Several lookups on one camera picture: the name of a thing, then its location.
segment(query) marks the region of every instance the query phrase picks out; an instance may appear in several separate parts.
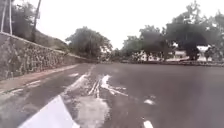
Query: white road marking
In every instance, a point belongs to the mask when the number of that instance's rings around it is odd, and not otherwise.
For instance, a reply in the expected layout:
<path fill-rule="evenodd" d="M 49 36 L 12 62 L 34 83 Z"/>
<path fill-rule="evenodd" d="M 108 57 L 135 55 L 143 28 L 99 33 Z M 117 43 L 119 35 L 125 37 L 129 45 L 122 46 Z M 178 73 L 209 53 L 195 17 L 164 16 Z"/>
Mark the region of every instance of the white road marking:
<path fill-rule="evenodd" d="M 76 77 L 76 76 L 78 76 L 79 75 L 79 73 L 73 73 L 73 74 L 70 74 L 70 75 L 68 75 L 69 77 Z"/>
<path fill-rule="evenodd" d="M 94 89 L 95 89 L 95 87 L 96 87 L 97 84 L 98 84 L 98 81 L 95 82 L 95 83 L 93 84 L 93 87 L 92 87 L 91 90 L 88 92 L 88 95 L 90 95 L 91 93 L 93 93 L 93 91 L 94 91 Z"/>
<path fill-rule="evenodd" d="M 33 81 L 31 83 L 26 84 L 28 88 L 35 88 L 40 85 L 41 80 Z"/>
<path fill-rule="evenodd" d="M 76 124 L 62 98 L 57 96 L 35 115 L 23 122 L 19 128 L 80 128 Z"/>
<path fill-rule="evenodd" d="M 155 102 L 150 100 L 150 99 L 145 100 L 144 103 L 149 104 L 149 105 L 154 105 L 155 104 Z"/>
<path fill-rule="evenodd" d="M 112 95 L 115 95 L 116 93 L 117 94 L 121 94 L 121 95 L 124 95 L 124 96 L 128 96 L 127 94 L 125 93 L 122 93 L 122 92 L 119 92 L 116 89 L 116 87 L 112 87 L 110 86 L 107 82 L 109 80 L 110 76 L 109 75 L 106 75 L 102 78 L 102 84 L 101 84 L 101 88 L 104 88 L 104 89 L 107 89 Z"/>
<path fill-rule="evenodd" d="M 73 84 L 69 85 L 65 89 L 65 91 L 61 93 L 61 95 L 64 96 L 67 92 L 74 91 L 80 88 L 81 86 L 85 86 L 86 84 L 88 84 L 89 80 L 87 78 L 90 76 L 94 67 L 95 66 L 91 66 L 87 73 L 79 77 L 78 80 L 76 80 Z"/>
<path fill-rule="evenodd" d="M 152 123 L 150 121 L 145 121 L 144 123 L 144 128 L 153 128 Z"/>

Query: tree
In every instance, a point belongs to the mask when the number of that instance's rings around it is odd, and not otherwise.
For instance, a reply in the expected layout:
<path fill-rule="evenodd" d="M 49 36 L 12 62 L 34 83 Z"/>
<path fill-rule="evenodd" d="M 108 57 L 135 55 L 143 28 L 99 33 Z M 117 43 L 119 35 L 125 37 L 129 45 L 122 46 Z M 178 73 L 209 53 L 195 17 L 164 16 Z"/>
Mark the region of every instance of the tree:
<path fill-rule="evenodd" d="M 190 60 L 197 60 L 197 46 L 207 46 L 206 36 L 209 34 L 205 17 L 200 17 L 199 5 L 195 1 L 187 6 L 187 11 L 167 24 L 166 37 L 169 42 L 176 42 L 180 50 L 185 50 Z"/>
<path fill-rule="evenodd" d="M 4 10 L 3 0 L 0 0 L 0 11 Z M 12 33 L 18 37 L 30 40 L 31 28 L 33 26 L 34 19 L 34 7 L 30 3 L 23 3 L 22 5 L 12 4 L 11 7 L 11 18 L 9 15 L 5 15 L 5 18 L 2 18 L 2 13 L 0 14 L 0 20 L 5 23 L 2 24 L 2 31 L 7 33 Z M 5 9 L 5 14 L 9 14 L 9 9 Z"/>
<path fill-rule="evenodd" d="M 144 29 L 140 29 L 140 40 L 142 42 L 142 50 L 147 55 L 147 60 L 150 55 L 156 57 L 163 57 L 166 60 L 168 54 L 168 44 L 164 39 L 165 28 L 162 33 L 160 29 L 154 26 L 145 26 Z"/>
<path fill-rule="evenodd" d="M 121 51 L 117 48 L 113 50 L 110 54 L 110 60 L 112 61 L 119 61 L 121 57 L 122 57 Z"/>
<path fill-rule="evenodd" d="M 70 42 L 71 52 L 88 58 L 98 59 L 102 51 L 111 51 L 112 49 L 110 40 L 87 27 L 77 29 L 66 41 Z"/>
<path fill-rule="evenodd" d="M 134 53 L 139 53 L 142 48 L 142 44 L 136 36 L 128 36 L 128 39 L 123 44 L 121 52 L 125 57 L 131 57 Z"/>

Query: sky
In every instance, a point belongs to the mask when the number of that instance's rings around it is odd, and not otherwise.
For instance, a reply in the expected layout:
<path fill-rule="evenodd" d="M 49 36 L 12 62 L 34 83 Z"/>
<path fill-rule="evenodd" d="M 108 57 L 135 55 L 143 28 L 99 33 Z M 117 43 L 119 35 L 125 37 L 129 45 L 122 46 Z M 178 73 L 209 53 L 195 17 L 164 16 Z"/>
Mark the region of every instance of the sky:
<path fill-rule="evenodd" d="M 35 7 L 38 0 L 26 0 Z M 163 27 L 194 0 L 42 0 L 37 28 L 63 41 L 87 26 L 121 48 L 127 36 L 139 36 L 145 25 Z M 224 12 L 223 0 L 197 0 L 202 14 Z"/>

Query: vegetation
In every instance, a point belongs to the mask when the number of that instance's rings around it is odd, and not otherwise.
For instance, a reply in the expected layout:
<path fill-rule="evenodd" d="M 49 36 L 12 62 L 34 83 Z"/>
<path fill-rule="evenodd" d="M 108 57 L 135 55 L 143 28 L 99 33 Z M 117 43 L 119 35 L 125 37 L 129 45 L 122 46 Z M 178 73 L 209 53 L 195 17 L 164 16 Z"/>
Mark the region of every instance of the vegetation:
<path fill-rule="evenodd" d="M 0 0 L 0 12 L 4 10 L 5 0 Z M 6 15 L 4 20 L 3 31 L 10 33 L 10 24 L 9 24 L 9 15 L 8 15 L 8 6 L 6 9 Z M 21 38 L 24 38 L 29 41 L 50 47 L 53 49 L 68 51 L 68 46 L 63 41 L 47 36 L 40 31 L 35 29 L 35 37 L 32 37 L 32 31 L 34 28 L 34 19 L 36 15 L 36 8 L 30 3 L 23 3 L 22 5 L 12 4 L 12 34 Z"/>
<path fill-rule="evenodd" d="M 92 59 L 99 59 L 102 52 L 112 50 L 110 40 L 87 27 L 79 28 L 66 39 L 72 53 Z"/>
<path fill-rule="evenodd" d="M 195 1 L 187 6 L 186 12 L 173 18 L 167 23 L 166 28 L 147 25 L 140 29 L 140 36 L 128 36 L 121 49 L 123 56 L 131 56 L 140 51 L 148 56 L 159 57 L 166 60 L 172 56 L 174 43 L 178 44 L 177 50 L 186 51 L 189 60 L 197 60 L 199 50 L 197 46 L 213 46 L 205 56 L 213 60 L 223 58 L 223 31 L 224 15 L 220 12 L 215 17 L 201 16 L 200 6 Z"/>
<path fill-rule="evenodd" d="M 112 50 L 107 37 L 87 27 L 77 29 L 68 37 L 66 41 L 69 45 L 57 38 L 44 35 L 35 27 L 39 17 L 40 3 L 41 0 L 39 0 L 38 9 L 30 3 L 12 4 L 10 17 L 8 15 L 9 6 L 5 9 L 5 0 L 0 0 L 0 12 L 6 10 L 7 14 L 2 28 L 4 32 L 10 33 L 12 28 L 13 35 L 18 37 L 93 59 L 109 58 L 119 61 L 132 58 L 138 60 L 139 54 L 145 53 L 147 60 L 149 56 L 152 56 L 166 61 L 173 56 L 175 50 L 184 50 L 189 60 L 197 60 L 200 52 L 198 46 L 210 47 L 204 53 L 207 59 L 211 57 L 213 60 L 221 61 L 224 57 L 224 15 L 217 12 L 214 17 L 202 16 L 200 5 L 196 1 L 188 5 L 185 12 L 174 17 L 172 22 L 167 23 L 166 27 L 160 29 L 154 25 L 146 25 L 139 30 L 139 37 L 128 36 L 121 50 Z M 0 21 L 2 21 L 3 14 L 0 13 Z"/>

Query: green tree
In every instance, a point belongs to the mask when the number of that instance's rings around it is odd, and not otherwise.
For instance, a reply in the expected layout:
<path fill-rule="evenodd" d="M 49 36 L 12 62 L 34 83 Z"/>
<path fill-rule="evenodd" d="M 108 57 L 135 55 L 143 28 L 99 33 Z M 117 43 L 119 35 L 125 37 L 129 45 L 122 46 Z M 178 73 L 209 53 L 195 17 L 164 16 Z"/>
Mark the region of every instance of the green tree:
<path fill-rule="evenodd" d="M 197 60 L 197 46 L 207 46 L 206 36 L 209 34 L 205 17 L 200 16 L 199 5 L 195 1 L 187 6 L 187 11 L 167 24 L 166 38 L 168 42 L 176 42 L 179 49 L 185 50 L 190 60 Z"/>
<path fill-rule="evenodd" d="M 142 49 L 140 39 L 136 36 L 128 36 L 128 39 L 123 44 L 124 46 L 121 52 L 125 57 L 131 57 L 134 53 L 139 53 Z"/>
<path fill-rule="evenodd" d="M 102 51 L 111 51 L 110 41 L 100 33 L 87 27 L 79 28 L 66 39 L 70 51 L 78 55 L 98 59 Z"/>

